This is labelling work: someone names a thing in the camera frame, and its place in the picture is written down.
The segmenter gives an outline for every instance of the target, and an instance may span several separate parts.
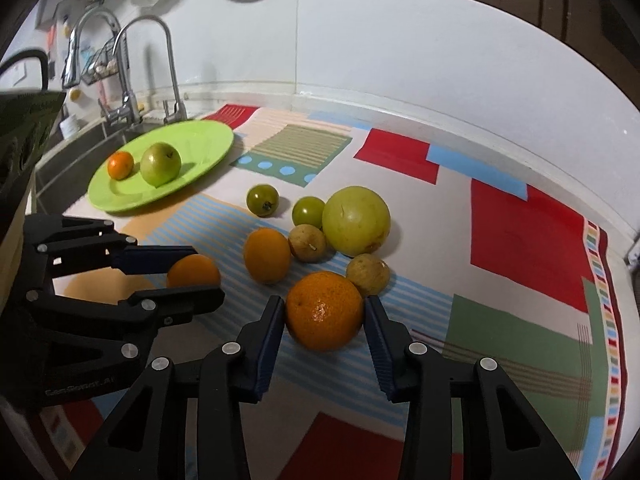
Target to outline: table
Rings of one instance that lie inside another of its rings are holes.
[[[390,317],[449,358],[494,357],[581,477],[602,478],[621,442],[623,413],[637,415],[625,393],[640,376],[625,355],[620,314],[636,306],[622,260],[607,252],[606,232],[525,182],[402,132],[241,105],[226,105],[210,118],[229,124],[236,140],[226,159],[193,185],[128,216],[106,215],[86,199],[68,211],[112,219],[142,244],[191,244],[218,263],[225,304],[191,324],[162,329],[153,357],[204,357],[257,319],[270,294],[284,297],[313,270],[344,272],[348,258],[337,254],[322,264],[295,262],[283,282],[258,285],[243,267],[242,244],[260,226],[288,232],[302,196],[326,200],[345,186],[369,187],[392,216],[377,252],[394,273],[382,294]],[[258,219],[244,198],[263,182],[278,189],[281,204],[272,218]],[[157,286],[164,276],[101,269],[58,280],[56,290],[115,303]],[[121,396],[43,410],[60,467],[72,467]],[[188,478],[195,475],[193,409],[190,404]],[[362,331],[331,354],[308,352],[285,333],[270,391],[259,405],[242,406],[252,476],[346,479],[358,472],[395,479],[406,414],[406,406],[388,403],[380,392]],[[461,427],[454,403],[454,478],[462,478]]]

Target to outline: green plate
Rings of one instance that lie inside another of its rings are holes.
[[[147,184],[138,171],[142,154],[156,142],[168,142],[182,159],[178,177],[157,188]],[[158,200],[207,173],[225,157],[233,142],[231,128],[217,121],[185,121],[151,130],[120,149],[133,155],[134,173],[124,180],[113,180],[105,160],[89,183],[89,201],[98,209],[116,213]]]

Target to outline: tangerine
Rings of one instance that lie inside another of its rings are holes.
[[[358,333],[363,318],[364,302],[358,289],[335,272],[308,274],[287,294],[287,328],[309,350],[341,348]]]
[[[244,266],[258,283],[272,285],[289,272],[289,242],[275,229],[263,227],[251,233],[244,243]]]
[[[220,270],[204,254],[190,254],[175,262],[166,274],[166,286],[220,286]]]
[[[129,152],[115,152],[107,160],[107,173],[113,180],[122,180],[131,174],[133,165],[133,155]]]

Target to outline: stainless steel sink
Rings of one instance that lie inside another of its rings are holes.
[[[113,153],[131,140],[162,124],[142,122],[98,124],[84,134],[60,144],[36,167],[36,209],[43,213],[63,213],[86,194],[92,176]]]

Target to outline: faucet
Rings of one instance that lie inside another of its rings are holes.
[[[164,105],[164,124],[172,124],[172,123],[178,123],[180,121],[185,121],[187,120],[187,109],[184,107],[184,103],[180,99],[180,92],[178,91],[178,78],[175,75],[174,47],[171,42],[171,32],[169,31],[169,27],[164,22],[164,20],[152,14],[147,14],[145,16],[138,16],[137,18],[134,18],[129,23],[127,23],[127,25],[125,25],[124,28],[116,36],[116,40],[113,43],[113,52],[114,53],[116,52],[122,40],[122,37],[124,33],[127,31],[127,29],[134,23],[141,22],[143,20],[150,20],[152,22],[158,23],[162,27],[162,30],[164,30],[164,35],[166,36],[166,51],[169,56],[169,72],[171,73],[171,83],[172,83],[172,86],[174,87],[175,105],[174,105],[174,113],[171,114],[169,113],[168,101],[165,99],[162,102],[162,104]]]
[[[107,25],[109,25],[113,36],[115,38],[120,37],[120,23],[115,14],[109,9],[105,7],[94,7],[85,12],[69,36],[69,54],[66,56],[65,67],[62,71],[62,88],[65,90],[80,84],[78,68],[80,35],[82,34],[84,25],[92,16],[100,16],[107,22]],[[141,119],[140,112],[138,111],[138,102],[136,101],[136,95],[129,81],[129,68],[127,66],[129,55],[127,53],[126,42],[121,42],[118,49],[113,49],[113,53],[118,62],[118,78],[120,79],[120,86],[122,87],[122,106],[115,110],[107,110],[99,100],[98,104],[100,104],[100,108],[108,124],[116,123],[123,118],[126,119],[129,124],[139,123]]]

